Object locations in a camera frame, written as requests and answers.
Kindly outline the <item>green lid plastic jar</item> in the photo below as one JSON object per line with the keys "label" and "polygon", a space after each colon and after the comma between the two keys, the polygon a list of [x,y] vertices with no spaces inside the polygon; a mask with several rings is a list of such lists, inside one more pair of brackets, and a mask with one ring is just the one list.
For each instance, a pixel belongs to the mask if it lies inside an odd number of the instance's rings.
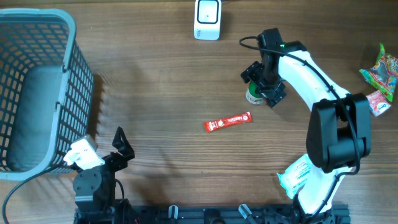
{"label": "green lid plastic jar", "polygon": [[246,91],[246,99],[254,105],[260,105],[264,102],[264,98],[256,93],[256,90],[257,85],[254,82],[250,82]]}

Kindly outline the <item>red Nescafe stick sachet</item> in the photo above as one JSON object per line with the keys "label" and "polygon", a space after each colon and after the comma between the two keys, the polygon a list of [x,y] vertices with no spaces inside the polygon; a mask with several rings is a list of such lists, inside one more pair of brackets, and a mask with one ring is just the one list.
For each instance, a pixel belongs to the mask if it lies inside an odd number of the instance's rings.
{"label": "red Nescafe stick sachet", "polygon": [[227,128],[229,126],[250,122],[252,122],[252,115],[250,112],[245,112],[243,114],[237,114],[227,118],[204,122],[204,128],[207,133],[210,133],[219,129]]}

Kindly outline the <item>teal white tissue pack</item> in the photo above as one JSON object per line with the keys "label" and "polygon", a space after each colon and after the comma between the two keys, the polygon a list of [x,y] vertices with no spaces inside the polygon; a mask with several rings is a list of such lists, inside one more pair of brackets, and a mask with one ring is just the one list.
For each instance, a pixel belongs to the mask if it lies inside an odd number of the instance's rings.
{"label": "teal white tissue pack", "polygon": [[288,166],[284,173],[277,173],[280,185],[285,189],[286,194],[290,199],[293,199],[299,189],[305,185],[311,166],[312,162],[309,159],[308,154],[304,154]]}

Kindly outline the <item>small red white box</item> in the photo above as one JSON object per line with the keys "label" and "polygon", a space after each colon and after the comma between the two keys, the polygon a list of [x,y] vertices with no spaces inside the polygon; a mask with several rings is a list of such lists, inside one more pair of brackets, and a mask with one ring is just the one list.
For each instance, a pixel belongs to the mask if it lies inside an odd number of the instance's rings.
{"label": "small red white box", "polygon": [[383,114],[391,107],[391,104],[386,100],[386,97],[380,90],[366,95],[366,98],[369,101],[369,108],[375,117]]}

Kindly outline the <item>Haribo gummy candy bag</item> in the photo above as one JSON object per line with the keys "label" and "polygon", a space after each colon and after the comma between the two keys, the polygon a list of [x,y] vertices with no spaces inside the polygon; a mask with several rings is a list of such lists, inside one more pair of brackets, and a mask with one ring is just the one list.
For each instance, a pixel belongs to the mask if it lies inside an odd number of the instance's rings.
{"label": "Haribo gummy candy bag", "polygon": [[360,69],[365,81],[379,90],[388,101],[393,102],[397,86],[397,57],[387,53],[384,45],[379,43],[379,54],[372,68]]}

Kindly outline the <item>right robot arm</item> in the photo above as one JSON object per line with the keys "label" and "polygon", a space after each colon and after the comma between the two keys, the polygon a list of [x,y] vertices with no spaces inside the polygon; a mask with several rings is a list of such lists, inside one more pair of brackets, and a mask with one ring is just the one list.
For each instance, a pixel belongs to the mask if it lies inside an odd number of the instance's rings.
{"label": "right robot arm", "polygon": [[278,29],[264,30],[256,42],[261,60],[245,69],[241,78],[255,86],[268,106],[285,97],[286,85],[307,104],[311,115],[306,149],[312,167],[291,204],[265,205],[259,218],[241,205],[241,215],[249,223],[349,223],[348,206],[332,200],[343,178],[356,175],[361,159],[371,151],[368,99],[334,83],[301,42],[284,42]]}

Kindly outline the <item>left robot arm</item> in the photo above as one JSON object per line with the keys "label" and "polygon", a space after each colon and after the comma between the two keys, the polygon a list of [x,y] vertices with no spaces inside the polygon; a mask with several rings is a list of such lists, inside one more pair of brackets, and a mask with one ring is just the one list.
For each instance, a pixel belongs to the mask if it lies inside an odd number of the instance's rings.
{"label": "left robot arm", "polygon": [[87,170],[78,169],[73,181],[77,209],[74,223],[130,223],[140,222],[129,200],[116,198],[116,186],[124,188],[115,173],[125,169],[135,153],[121,127],[114,135],[112,146],[118,151],[103,157],[104,164]]}

